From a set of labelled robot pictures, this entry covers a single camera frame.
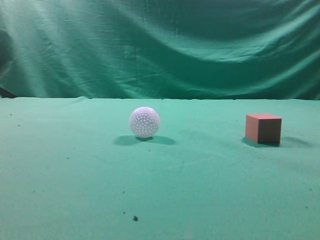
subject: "ball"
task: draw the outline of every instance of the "ball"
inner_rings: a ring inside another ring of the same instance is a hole
[[[130,129],[140,138],[150,138],[159,130],[161,120],[158,113],[151,107],[142,106],[130,116]]]

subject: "pink cube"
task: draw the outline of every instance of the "pink cube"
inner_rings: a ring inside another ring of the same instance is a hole
[[[280,143],[282,118],[268,113],[247,114],[245,136],[256,143]]]

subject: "block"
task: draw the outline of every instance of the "block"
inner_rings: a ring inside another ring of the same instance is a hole
[[[280,143],[282,118],[269,113],[247,114],[245,136],[258,144]]]

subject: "wooden block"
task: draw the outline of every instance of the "wooden block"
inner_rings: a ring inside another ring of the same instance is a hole
[[[268,113],[247,114],[245,136],[256,143],[280,143],[282,118]]]

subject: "golf ball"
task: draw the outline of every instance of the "golf ball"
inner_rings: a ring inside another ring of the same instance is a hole
[[[153,108],[142,106],[133,111],[129,124],[131,131],[136,136],[149,138],[159,130],[161,120]]]

